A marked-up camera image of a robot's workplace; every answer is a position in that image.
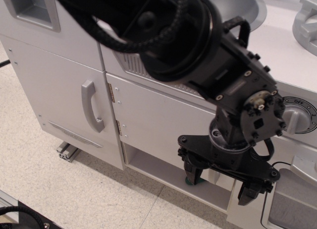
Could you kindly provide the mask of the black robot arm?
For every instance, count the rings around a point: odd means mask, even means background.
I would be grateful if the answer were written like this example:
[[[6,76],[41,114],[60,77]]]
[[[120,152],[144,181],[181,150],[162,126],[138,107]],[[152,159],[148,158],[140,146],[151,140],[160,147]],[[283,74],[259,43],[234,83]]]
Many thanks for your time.
[[[58,0],[102,45],[138,53],[158,81],[180,83],[216,105],[209,133],[182,135],[178,154],[188,180],[205,169],[242,182],[239,205],[271,192],[280,178],[269,164],[271,141],[286,126],[269,67],[248,51],[248,21],[222,21],[209,0]]]

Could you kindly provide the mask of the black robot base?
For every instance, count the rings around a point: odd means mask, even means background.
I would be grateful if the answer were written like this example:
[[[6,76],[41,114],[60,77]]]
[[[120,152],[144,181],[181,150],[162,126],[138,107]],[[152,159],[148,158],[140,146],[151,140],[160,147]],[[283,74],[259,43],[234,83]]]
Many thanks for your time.
[[[1,229],[62,229],[57,223],[0,191]]]

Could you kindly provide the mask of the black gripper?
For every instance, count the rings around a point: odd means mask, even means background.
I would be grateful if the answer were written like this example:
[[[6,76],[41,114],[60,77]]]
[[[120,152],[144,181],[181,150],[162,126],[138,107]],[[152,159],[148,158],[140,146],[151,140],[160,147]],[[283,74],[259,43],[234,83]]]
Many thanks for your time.
[[[264,140],[267,156],[260,156],[253,145],[243,142],[225,145],[223,137],[209,135],[181,135],[178,156],[184,162],[187,179],[192,185],[200,182],[204,170],[212,169],[242,183],[238,205],[248,205],[260,193],[271,192],[280,173],[268,161],[274,154],[271,139]]]

